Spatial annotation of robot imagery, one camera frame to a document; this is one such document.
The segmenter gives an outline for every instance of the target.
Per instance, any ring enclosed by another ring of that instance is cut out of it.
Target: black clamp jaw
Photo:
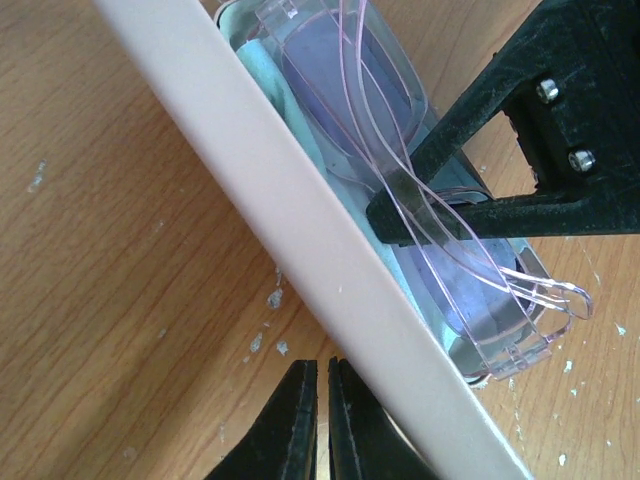
[[[245,437],[205,480],[314,480],[317,364],[296,360]],[[329,363],[332,480],[436,480],[346,360]]]
[[[640,232],[640,0],[544,0],[411,155],[420,180],[500,111],[536,191],[455,205],[478,237]],[[382,242],[412,243],[386,191],[367,217]]]

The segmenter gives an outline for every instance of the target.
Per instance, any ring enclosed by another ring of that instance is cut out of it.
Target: table surface
[[[378,2],[442,111],[536,3]],[[466,151],[532,188],[504,118]],[[286,279],[267,306],[275,265],[88,1],[2,2],[0,171],[3,478],[202,478],[294,358],[320,362],[326,466],[338,348]],[[597,314],[478,396],[540,478],[640,478],[640,240],[532,243]]]

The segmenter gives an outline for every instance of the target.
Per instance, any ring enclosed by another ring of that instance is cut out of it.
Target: light blue fabric
[[[327,182],[329,182],[335,194],[351,214],[351,217],[367,237],[367,240],[369,240],[369,243],[391,274],[395,277],[402,290],[414,305],[416,311],[420,312],[404,274],[400,269],[400,265],[396,260],[392,247],[382,244],[369,225],[365,214],[367,199],[362,193],[361,187],[355,185],[350,186],[327,171],[323,155],[304,113],[300,109],[287,81],[262,43],[259,40],[251,40],[240,47],[236,54],[285,121],[291,133],[293,133],[300,145],[304,148],[311,161],[316,165]],[[341,162],[340,159],[332,159],[332,163],[335,165],[341,164],[342,167],[348,165],[347,159],[344,158],[343,160],[344,162]]]

